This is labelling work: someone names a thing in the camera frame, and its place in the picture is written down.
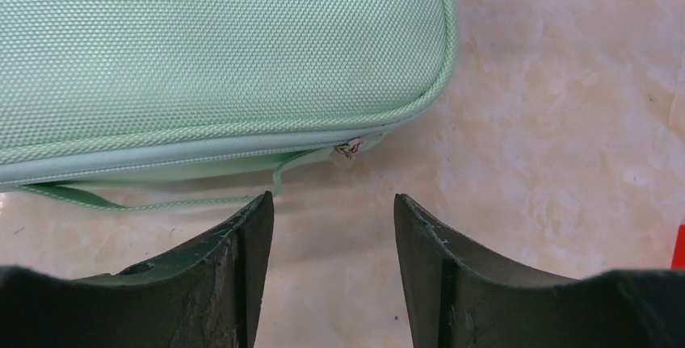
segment mint green pencil case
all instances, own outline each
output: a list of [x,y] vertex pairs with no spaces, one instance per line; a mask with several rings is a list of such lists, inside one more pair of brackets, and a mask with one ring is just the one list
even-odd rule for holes
[[441,94],[453,0],[0,0],[0,191],[350,161]]

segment green fabric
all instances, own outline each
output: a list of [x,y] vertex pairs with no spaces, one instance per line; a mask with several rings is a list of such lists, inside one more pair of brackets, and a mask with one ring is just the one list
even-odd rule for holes
[[0,165],[404,120],[452,0],[0,0]]

